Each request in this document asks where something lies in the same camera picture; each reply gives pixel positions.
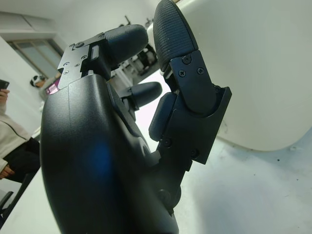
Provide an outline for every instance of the ceiling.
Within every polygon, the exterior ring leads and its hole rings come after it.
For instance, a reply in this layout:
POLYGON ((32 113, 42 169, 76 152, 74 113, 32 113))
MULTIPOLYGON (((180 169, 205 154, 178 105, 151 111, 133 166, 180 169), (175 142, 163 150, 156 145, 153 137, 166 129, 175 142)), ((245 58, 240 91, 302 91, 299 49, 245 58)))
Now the ceiling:
POLYGON ((0 0, 0 11, 55 19, 78 0, 0 0))

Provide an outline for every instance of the black chair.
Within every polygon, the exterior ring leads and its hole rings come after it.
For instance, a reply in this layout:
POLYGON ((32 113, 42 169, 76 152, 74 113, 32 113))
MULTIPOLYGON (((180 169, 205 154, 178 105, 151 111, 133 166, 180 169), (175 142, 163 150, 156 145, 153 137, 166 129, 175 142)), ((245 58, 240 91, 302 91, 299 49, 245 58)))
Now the black chair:
POLYGON ((13 192, 9 191, 4 198, 0 201, 0 229, 4 225, 4 222, 7 220, 8 216, 10 215, 11 211, 15 207, 16 203, 19 201, 20 197, 28 187, 30 181, 34 178, 36 173, 28 173, 26 174, 23 183, 21 184, 18 193, 16 194, 15 198, 13 199, 12 203, 7 207, 3 208, 8 199, 12 196, 13 192))

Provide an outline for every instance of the white wall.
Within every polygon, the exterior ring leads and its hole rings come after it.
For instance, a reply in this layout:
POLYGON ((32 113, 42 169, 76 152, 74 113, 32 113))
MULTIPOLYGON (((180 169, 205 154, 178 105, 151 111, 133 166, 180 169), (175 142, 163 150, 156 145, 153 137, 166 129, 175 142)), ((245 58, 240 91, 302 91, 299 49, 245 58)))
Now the white wall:
POLYGON ((36 71, 1 37, 0 51, 0 79, 10 82, 7 114, 29 133, 33 133, 41 122, 41 98, 37 89, 29 84, 36 71))
POLYGON ((144 25, 146 18, 154 17, 154 11, 144 0, 84 0, 55 19, 55 27, 63 40, 72 44, 127 24, 125 15, 132 24, 144 25))

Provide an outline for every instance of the screw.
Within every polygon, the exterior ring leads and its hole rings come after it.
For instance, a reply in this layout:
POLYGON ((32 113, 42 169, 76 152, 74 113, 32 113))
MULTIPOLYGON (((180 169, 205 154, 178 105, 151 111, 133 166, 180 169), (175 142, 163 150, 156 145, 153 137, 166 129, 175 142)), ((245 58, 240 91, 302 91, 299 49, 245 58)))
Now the screw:
POLYGON ((179 76, 185 77, 185 71, 184 71, 184 70, 180 70, 180 71, 179 71, 179 76))
POLYGON ((220 86, 215 86, 215 93, 218 94, 220 92, 221 87, 220 86))
POLYGON ((170 138, 165 138, 163 140, 163 146, 166 147, 166 148, 169 148, 171 146, 172 142, 170 140, 170 138))
POLYGON ((196 159, 196 158, 198 158, 198 150, 197 149, 192 149, 191 150, 191 158, 192 159, 196 159))
POLYGON ((182 58, 182 62, 183 62, 184 64, 190 64, 191 61, 192 61, 192 59, 191 59, 191 56, 190 56, 190 55, 186 55, 186 56, 184 56, 184 57, 182 58))
POLYGON ((76 44, 76 48, 80 48, 80 47, 82 47, 84 45, 84 43, 81 41, 81 42, 78 42, 77 44, 76 44))
POLYGON ((204 74, 204 69, 202 67, 198 68, 197 73, 200 75, 204 74))

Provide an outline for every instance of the machine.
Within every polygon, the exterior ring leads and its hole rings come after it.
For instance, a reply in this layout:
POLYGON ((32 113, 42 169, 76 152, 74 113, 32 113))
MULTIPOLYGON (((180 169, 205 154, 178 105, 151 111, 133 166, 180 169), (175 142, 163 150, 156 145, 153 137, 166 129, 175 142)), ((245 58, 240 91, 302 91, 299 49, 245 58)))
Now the machine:
POLYGON ((127 25, 67 47, 56 93, 45 103, 41 167, 47 196, 65 234, 176 234, 174 207, 192 161, 205 164, 231 98, 212 84, 196 40, 178 7, 162 0, 154 37, 171 92, 149 128, 150 152, 135 110, 161 93, 158 83, 117 93, 110 73, 147 42, 127 25))

